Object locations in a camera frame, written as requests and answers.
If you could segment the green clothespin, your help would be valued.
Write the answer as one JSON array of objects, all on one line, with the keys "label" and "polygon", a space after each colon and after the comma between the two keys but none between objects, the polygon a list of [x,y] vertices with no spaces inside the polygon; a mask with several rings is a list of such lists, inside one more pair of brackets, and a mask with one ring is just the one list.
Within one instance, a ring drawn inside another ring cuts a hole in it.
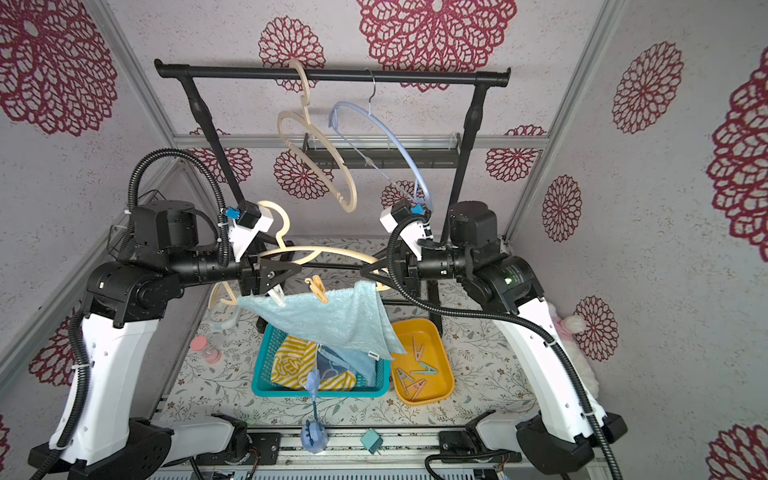
[{"label": "green clothespin", "polygon": [[438,370],[435,367],[432,367],[431,365],[421,362],[420,363],[420,370],[411,370],[411,375],[423,375],[423,376],[434,376],[438,374]]}]

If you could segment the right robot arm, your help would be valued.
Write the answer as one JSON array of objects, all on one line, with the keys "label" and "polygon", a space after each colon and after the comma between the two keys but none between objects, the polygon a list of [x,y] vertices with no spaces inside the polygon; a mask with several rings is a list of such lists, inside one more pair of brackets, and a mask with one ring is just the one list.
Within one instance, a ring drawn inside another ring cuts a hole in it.
[{"label": "right robot arm", "polygon": [[[515,426],[495,413],[480,417],[471,431],[483,457],[508,450],[524,456],[545,475],[567,477],[600,451],[614,479],[622,478],[612,444],[627,432],[623,418],[604,410],[588,391],[557,334],[544,290],[530,265],[503,252],[495,213],[480,201],[448,210],[448,234],[436,242],[428,212],[400,201],[380,221],[389,240],[384,256],[362,273],[396,291],[410,304],[442,317],[491,320],[510,344],[538,404],[537,413]],[[417,281],[455,280],[478,310],[448,308],[414,293]]]}]

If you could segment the grey clothespin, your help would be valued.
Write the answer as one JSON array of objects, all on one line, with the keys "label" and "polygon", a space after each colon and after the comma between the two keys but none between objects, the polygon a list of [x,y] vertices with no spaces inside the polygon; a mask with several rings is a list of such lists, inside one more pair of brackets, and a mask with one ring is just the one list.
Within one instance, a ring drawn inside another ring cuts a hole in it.
[{"label": "grey clothespin", "polygon": [[395,373],[397,374],[397,378],[405,391],[407,391],[408,388],[415,383],[414,378],[401,368],[396,368]]}]

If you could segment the yellow striped towel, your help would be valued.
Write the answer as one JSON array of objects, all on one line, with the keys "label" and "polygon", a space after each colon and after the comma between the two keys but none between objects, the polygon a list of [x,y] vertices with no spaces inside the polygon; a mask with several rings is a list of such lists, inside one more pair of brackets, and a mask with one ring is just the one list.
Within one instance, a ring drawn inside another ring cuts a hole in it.
[{"label": "yellow striped towel", "polygon": [[314,371],[320,391],[350,391],[357,384],[356,374],[327,358],[319,345],[292,336],[283,340],[274,355],[270,381],[292,390],[305,389]]}]

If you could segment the light blue hanger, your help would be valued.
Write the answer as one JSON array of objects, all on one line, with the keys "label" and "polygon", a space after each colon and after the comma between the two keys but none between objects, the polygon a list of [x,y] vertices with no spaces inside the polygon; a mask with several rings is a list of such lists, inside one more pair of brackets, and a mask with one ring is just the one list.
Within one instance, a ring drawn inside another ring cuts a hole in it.
[{"label": "light blue hanger", "polygon": [[[404,199],[410,200],[416,205],[421,205],[423,211],[426,211],[426,210],[433,211],[434,206],[433,206],[431,194],[421,174],[419,167],[416,165],[412,156],[404,147],[402,142],[398,139],[398,137],[381,120],[375,117],[372,113],[372,100],[377,93],[377,83],[376,83],[376,78],[374,73],[370,69],[367,69],[367,72],[369,73],[372,84],[373,84],[373,91],[368,98],[367,108],[363,109],[357,104],[347,102],[347,101],[339,101],[332,107],[329,113],[328,126],[362,158],[362,160],[367,166],[372,167],[379,174],[381,174],[389,182],[389,185],[392,186],[398,193],[400,193]],[[411,192],[405,190],[395,180],[389,177],[382,168],[376,165],[376,163],[371,157],[369,157],[367,154],[364,154],[361,149],[359,149],[351,140],[349,140],[346,136],[344,136],[341,133],[339,129],[338,116],[342,108],[346,108],[361,114],[363,117],[369,120],[373,125],[378,127],[381,132],[384,133],[385,137],[387,138],[387,141],[390,144],[392,144],[397,149],[397,151],[401,154],[403,160],[406,162],[407,166],[410,168],[410,170],[414,175],[414,186],[412,187]]]}]

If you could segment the blue hello towel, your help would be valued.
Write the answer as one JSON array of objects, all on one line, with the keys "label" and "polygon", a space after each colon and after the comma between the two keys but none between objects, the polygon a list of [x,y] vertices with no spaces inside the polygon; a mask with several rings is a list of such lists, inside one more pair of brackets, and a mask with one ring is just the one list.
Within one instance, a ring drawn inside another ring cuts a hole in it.
[{"label": "blue hello towel", "polygon": [[377,361],[368,353],[322,345],[318,349],[317,368],[322,380],[328,380],[343,373],[361,376],[367,386],[376,385]]}]

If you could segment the beige plastic hanger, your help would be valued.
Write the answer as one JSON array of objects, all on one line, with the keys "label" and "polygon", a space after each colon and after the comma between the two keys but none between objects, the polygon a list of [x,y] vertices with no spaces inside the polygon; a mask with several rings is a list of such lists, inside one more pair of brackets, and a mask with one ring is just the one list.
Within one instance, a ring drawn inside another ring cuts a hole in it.
[{"label": "beige plastic hanger", "polygon": [[[288,247],[284,241],[284,236],[288,233],[291,226],[290,217],[288,216],[287,212],[279,204],[272,201],[262,200],[262,201],[259,201],[257,205],[259,207],[266,208],[268,210],[273,210],[274,212],[279,214],[282,219],[282,228],[277,231],[277,235],[276,235],[276,241],[277,241],[277,244],[279,245],[279,248],[272,250],[272,253],[278,253],[278,254],[295,253],[297,251],[309,252],[308,255],[298,260],[292,260],[292,263],[295,263],[298,265],[305,265],[310,263],[314,259],[316,259],[321,254],[333,254],[333,255],[349,257],[355,260],[359,260],[364,265],[373,264],[378,261],[378,259],[375,258],[374,256],[355,252],[348,249],[325,247],[325,246]],[[211,290],[211,293],[209,296],[207,308],[213,309],[218,304],[224,304],[224,305],[237,304],[235,300],[234,292],[226,281],[217,282],[214,284],[214,287]]]}]

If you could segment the peach pink clothespin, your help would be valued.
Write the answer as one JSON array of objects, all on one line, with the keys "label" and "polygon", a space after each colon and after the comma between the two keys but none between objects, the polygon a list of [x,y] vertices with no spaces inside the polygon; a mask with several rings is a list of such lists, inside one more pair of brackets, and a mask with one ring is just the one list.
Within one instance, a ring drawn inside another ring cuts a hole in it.
[{"label": "peach pink clothespin", "polygon": [[421,339],[417,339],[416,337],[413,337],[412,347],[413,347],[414,361],[418,365],[423,366],[425,364],[425,354],[427,351],[427,344]]}]

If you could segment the teal plain towel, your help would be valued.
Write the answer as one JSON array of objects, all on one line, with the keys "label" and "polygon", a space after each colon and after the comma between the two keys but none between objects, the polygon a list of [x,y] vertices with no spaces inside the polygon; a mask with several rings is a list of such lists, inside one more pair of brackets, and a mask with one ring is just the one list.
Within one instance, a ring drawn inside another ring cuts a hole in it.
[{"label": "teal plain towel", "polygon": [[373,353],[385,360],[406,352],[394,332],[375,284],[359,281],[351,288],[326,293],[288,295],[278,304],[268,296],[241,296],[238,305],[273,327],[329,347]]}]

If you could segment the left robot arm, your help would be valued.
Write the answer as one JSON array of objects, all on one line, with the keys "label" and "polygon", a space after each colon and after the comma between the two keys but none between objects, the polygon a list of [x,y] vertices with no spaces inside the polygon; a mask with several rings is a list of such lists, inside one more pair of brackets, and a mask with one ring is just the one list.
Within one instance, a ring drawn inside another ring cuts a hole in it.
[{"label": "left robot arm", "polygon": [[143,358],[170,301],[189,287],[233,280],[249,293],[272,288],[267,258],[252,242],[275,219],[286,218],[270,201],[245,200],[230,208],[212,182],[215,240],[203,246],[191,203],[139,202],[146,170],[164,158],[185,160],[212,178],[202,160],[174,148],[153,151],[134,168],[120,257],[90,274],[81,308],[68,325],[74,382],[56,431],[29,454],[36,478],[63,472],[72,479],[146,479],[165,465],[201,455],[238,462],[250,453],[246,424],[228,415],[157,426],[130,414]]}]

